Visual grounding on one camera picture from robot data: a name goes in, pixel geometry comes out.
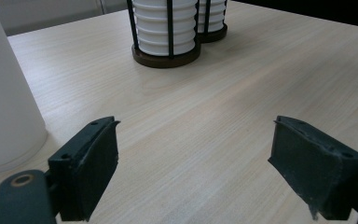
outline white stacked rings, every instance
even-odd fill
[[[226,10],[226,0],[211,0],[209,11],[208,33],[223,29],[224,12]],[[199,33],[204,33],[205,29],[206,0],[200,0],[199,12]]]
[[[197,0],[172,0],[173,54],[191,51]],[[167,0],[133,0],[139,49],[154,56],[169,55]]]

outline screw hole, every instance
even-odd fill
[[[69,154],[65,153],[61,156],[61,159],[64,159],[64,160],[71,159],[71,156]]]
[[[353,157],[352,154],[347,153],[347,152],[342,152],[341,155],[344,156],[344,157],[347,157],[347,158],[352,158]]]
[[[14,178],[10,184],[11,186],[18,188],[31,183],[33,179],[34,179],[33,175],[19,175],[16,178]]]

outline wooden table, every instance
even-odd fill
[[[267,162],[273,120],[358,150],[358,27],[236,2],[226,23],[195,62],[162,70],[133,60],[127,11],[12,36],[49,136],[0,182],[46,171],[88,122],[114,115],[119,164],[90,223],[314,223]]]

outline black wire frame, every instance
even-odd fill
[[[127,6],[128,6],[129,16],[130,16],[133,46],[135,49],[139,49],[139,41],[138,41],[138,35],[137,35],[137,31],[136,31],[135,17],[133,14],[132,0],[127,0]],[[200,0],[198,0],[196,3],[196,10],[197,10],[197,13],[194,16],[194,20],[196,21],[196,26],[194,27],[194,32],[196,34],[194,37],[194,42],[196,43],[195,48],[197,48],[197,44],[198,44],[197,32],[199,29]],[[170,59],[173,59],[175,55],[173,52],[173,3],[172,3],[172,0],[167,0],[167,18],[168,18],[168,22],[167,22],[168,23],[168,57]]]
[[[227,10],[227,0],[225,1],[225,11],[223,12],[223,16],[225,16],[225,18],[223,18],[223,23],[225,23],[225,19],[226,19],[226,10]]]
[[[204,33],[208,34],[209,30],[209,16],[211,14],[211,0],[206,0],[205,5],[205,21],[204,21]]]

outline white plastic container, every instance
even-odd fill
[[[225,0],[211,0],[208,33],[221,30],[224,27]],[[199,33],[204,33],[205,28],[206,0],[200,0]]]
[[[30,159],[47,131],[0,23],[0,172]]]
[[[197,0],[172,1],[173,54],[191,51],[195,46],[194,27]],[[167,0],[133,0],[139,49],[153,56],[168,56]]]

